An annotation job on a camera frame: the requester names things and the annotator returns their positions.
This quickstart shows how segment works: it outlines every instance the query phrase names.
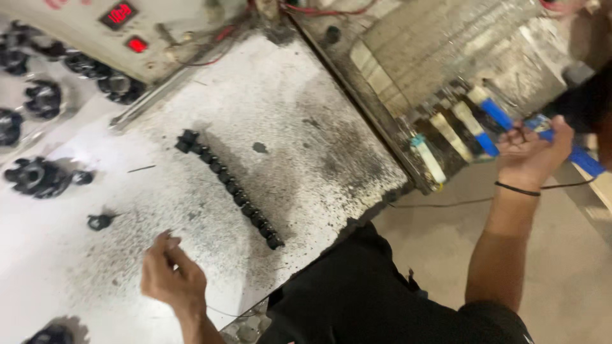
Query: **dirt stain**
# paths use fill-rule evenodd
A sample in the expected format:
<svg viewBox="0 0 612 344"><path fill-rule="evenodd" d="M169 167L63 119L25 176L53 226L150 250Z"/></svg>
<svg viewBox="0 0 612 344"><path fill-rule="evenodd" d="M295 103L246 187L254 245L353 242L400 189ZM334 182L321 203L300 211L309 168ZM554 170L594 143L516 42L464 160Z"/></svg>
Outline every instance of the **dirt stain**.
<svg viewBox="0 0 612 344"><path fill-rule="evenodd" d="M256 151L257 153L264 153L264 154L269 153L266 149L266 145L261 142L253 143L253 150Z"/></svg>

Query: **hand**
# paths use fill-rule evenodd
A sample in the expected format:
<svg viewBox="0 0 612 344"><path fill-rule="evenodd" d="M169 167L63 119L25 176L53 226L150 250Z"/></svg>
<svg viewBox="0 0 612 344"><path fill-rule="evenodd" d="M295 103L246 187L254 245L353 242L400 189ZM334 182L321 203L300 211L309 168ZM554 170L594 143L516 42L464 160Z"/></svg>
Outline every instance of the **hand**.
<svg viewBox="0 0 612 344"><path fill-rule="evenodd" d="M552 143L541 140L537 133L515 123L515 129L499 137L499 182L527 191L539 191L554 170L572 151L573 129L563 116L551 121Z"/></svg>
<svg viewBox="0 0 612 344"><path fill-rule="evenodd" d="M140 288L143 295L170 305L183 327L196 326L206 319L206 276L180 242L170 231L157 236L144 256Z"/></svg>

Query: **black wire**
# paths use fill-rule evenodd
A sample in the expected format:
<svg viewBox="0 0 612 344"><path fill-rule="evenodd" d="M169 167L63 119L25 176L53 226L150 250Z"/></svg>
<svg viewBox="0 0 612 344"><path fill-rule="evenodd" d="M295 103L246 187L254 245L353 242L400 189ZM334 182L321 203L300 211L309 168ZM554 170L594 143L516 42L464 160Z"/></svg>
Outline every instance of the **black wire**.
<svg viewBox="0 0 612 344"><path fill-rule="evenodd" d="M458 202L458 203L453 203L453 204L417 204L417 205L413 205L413 206L394 206L393 204L390 204L390 206L392 206L393 208L400 208L400 209L414 209L414 208L452 208L452 207L458 207L458 206L463 206L466 204L474 204L474 203L483 203L483 202L488 202L493 200L493 197L489 197L489 198L483 198L481 200L474 200L474 201L464 201L464 202Z"/></svg>
<svg viewBox="0 0 612 344"><path fill-rule="evenodd" d="M586 185L586 184L590 184L590 183L594 182L595 179L597 179L597 177L594 177L593 179L588 180L588 181L579 182L579 183L575 183L575 184L561 184L561 185L543 186L542 190L558 189L560 187L572 187L572 186Z"/></svg>
<svg viewBox="0 0 612 344"><path fill-rule="evenodd" d="M542 190L551 190L551 189L558 189L558 188L561 188L561 187L573 187L573 186L586 185L586 184L590 184L590 183L594 182L596 179L597 179L597 177L594 177L593 179L590 179L588 181L574 183L574 184L560 184L560 185L543 186ZM457 202L457 203L452 203L452 204L415 204L415 205L408 205L408 206L394 206L391 203L388 203L388 204L390 206L392 206L393 208L398 208L398 209L452 208L452 207L464 206L466 204L484 203L484 202L488 202L488 201L492 201L492 200L493 200L493 197L482 198L481 200Z"/></svg>

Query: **table surface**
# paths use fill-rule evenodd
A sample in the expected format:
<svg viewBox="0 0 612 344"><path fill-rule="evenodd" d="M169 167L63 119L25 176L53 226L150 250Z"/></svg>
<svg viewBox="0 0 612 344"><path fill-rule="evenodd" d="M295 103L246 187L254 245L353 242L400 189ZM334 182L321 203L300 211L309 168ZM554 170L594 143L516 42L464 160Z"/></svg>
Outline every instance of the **table surface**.
<svg viewBox="0 0 612 344"><path fill-rule="evenodd" d="M60 318L78 323L77 337L90 343L180 343L171 309L139 289L143 250L165 229L204 269L208 314L220 329L234 317L216 310L246 311L328 248L349 219L412 186L297 34L279 46L254 32L117 134L108 123L120 112L96 94L20 155L95 170L91 185L41 201L2 183L4 342ZM182 129L201 132L286 247L270 250L207 165L173 148ZM120 216L89 230L87 216L102 212Z"/></svg>

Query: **red indicator light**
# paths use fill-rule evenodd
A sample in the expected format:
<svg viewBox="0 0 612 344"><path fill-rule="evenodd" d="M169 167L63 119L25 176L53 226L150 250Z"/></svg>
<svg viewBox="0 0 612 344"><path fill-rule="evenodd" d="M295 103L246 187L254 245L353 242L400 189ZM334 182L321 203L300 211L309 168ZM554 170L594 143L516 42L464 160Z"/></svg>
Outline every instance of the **red indicator light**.
<svg viewBox="0 0 612 344"><path fill-rule="evenodd" d="M142 53L149 48L147 42L140 39L140 37L134 36L127 41L128 48L132 49L136 53Z"/></svg>

